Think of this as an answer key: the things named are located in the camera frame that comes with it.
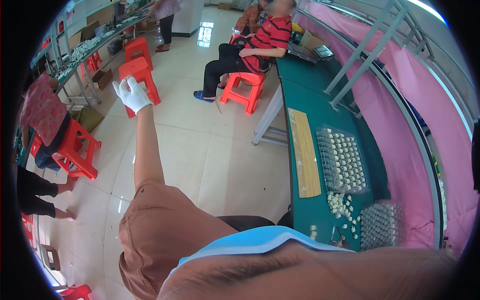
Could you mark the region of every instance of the tiled floor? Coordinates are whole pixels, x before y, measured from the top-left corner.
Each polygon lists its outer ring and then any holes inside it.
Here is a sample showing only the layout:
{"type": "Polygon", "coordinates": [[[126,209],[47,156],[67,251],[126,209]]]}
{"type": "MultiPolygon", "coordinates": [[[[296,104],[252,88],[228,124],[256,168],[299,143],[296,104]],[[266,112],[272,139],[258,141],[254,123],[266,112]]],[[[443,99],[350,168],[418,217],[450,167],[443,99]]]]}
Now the tiled floor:
{"type": "MultiPolygon", "coordinates": [[[[256,128],[279,82],[273,69],[253,115],[245,106],[206,103],[192,96],[202,89],[205,65],[218,57],[218,45],[228,42],[239,12],[205,8],[202,21],[214,23],[210,47],[197,45],[197,35],[174,37],[171,50],[154,52],[156,32],[147,33],[152,72],[162,103],[155,106],[158,146],[167,184],[180,188],[199,208],[215,215],[258,215],[278,221],[290,200],[288,151],[286,147],[259,143],[252,146],[256,128]]],[[[100,51],[108,61],[106,49],[100,51]]],[[[108,65],[118,79],[117,56],[108,65]]],[[[75,92],[74,81],[67,86],[75,92]]],[[[46,197],[60,209],[70,208],[77,220],[69,222],[39,218],[41,242],[58,249],[60,281],[88,284],[95,299],[132,299],[123,286],[118,257],[118,226],[134,195],[136,118],[129,119],[111,85],[100,93],[95,108],[105,118],[92,135],[102,142],[94,159],[96,180],[80,178],[73,192],[46,197]]],[[[284,114],[274,125],[285,128],[284,114]]],[[[30,157],[28,169],[34,168],[30,157]]],[[[64,183],[66,174],[46,170],[44,178],[64,183]]]]}

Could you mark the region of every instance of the white glove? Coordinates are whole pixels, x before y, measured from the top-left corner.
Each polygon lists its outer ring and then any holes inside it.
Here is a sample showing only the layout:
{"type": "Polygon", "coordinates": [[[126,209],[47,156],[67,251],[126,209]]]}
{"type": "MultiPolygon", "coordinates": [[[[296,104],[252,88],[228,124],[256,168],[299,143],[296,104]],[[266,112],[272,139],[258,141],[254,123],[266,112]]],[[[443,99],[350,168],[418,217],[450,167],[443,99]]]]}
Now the white glove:
{"type": "Polygon", "coordinates": [[[120,82],[120,85],[118,82],[114,81],[113,88],[122,102],[135,112],[135,115],[145,106],[150,104],[153,105],[150,99],[148,99],[145,91],[138,85],[133,76],[127,76],[127,80],[123,79],[120,82]]]}

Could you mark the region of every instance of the red striped shirt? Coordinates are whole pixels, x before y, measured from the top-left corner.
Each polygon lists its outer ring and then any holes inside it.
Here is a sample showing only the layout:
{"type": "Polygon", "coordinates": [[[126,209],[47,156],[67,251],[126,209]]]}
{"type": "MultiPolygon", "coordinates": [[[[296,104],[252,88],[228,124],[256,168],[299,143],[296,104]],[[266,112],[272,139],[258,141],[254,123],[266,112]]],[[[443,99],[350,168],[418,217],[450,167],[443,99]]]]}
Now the red striped shirt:
{"type": "MultiPolygon", "coordinates": [[[[266,20],[258,32],[245,44],[245,48],[287,49],[288,40],[292,33],[291,17],[271,18],[266,20]]],[[[253,73],[260,72],[260,60],[267,56],[251,55],[242,58],[247,68],[253,73]]]]}

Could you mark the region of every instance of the blue slipper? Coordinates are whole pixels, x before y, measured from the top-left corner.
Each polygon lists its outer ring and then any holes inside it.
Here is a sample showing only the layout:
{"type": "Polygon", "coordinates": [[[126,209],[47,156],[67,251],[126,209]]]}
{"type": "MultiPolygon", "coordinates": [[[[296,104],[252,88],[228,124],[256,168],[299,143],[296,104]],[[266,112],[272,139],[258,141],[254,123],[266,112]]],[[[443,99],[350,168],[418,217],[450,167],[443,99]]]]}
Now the blue slipper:
{"type": "Polygon", "coordinates": [[[193,92],[193,96],[199,100],[203,100],[205,102],[208,102],[208,103],[212,103],[214,102],[215,100],[210,100],[210,99],[204,99],[204,92],[203,91],[195,91],[193,92]]]}

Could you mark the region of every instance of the pink curtain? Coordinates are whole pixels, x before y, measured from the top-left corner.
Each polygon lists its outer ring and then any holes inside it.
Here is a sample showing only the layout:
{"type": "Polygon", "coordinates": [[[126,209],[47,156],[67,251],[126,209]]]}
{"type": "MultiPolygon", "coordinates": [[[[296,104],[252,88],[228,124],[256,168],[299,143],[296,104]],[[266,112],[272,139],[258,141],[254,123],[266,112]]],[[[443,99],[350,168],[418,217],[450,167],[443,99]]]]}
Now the pink curtain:
{"type": "MultiPolygon", "coordinates": [[[[319,3],[308,4],[308,12],[335,30],[360,43],[370,26],[349,19],[319,3]]],[[[336,59],[343,65],[352,50],[322,26],[297,13],[303,29],[319,34],[331,44],[336,59]]],[[[372,51],[383,32],[378,30],[366,49],[372,51]]],[[[405,48],[389,41],[380,60],[399,91],[423,117],[442,158],[447,190],[449,237],[454,254],[463,251],[475,218],[478,195],[473,190],[471,141],[450,98],[433,75],[405,48]]],[[[347,72],[351,78],[359,68],[356,62],[347,72]]],[[[409,247],[433,247],[433,207],[430,184],[420,150],[399,107],[377,78],[365,72],[353,85],[352,92],[365,121],[382,153],[392,201],[401,203],[406,212],[409,247]]]]}

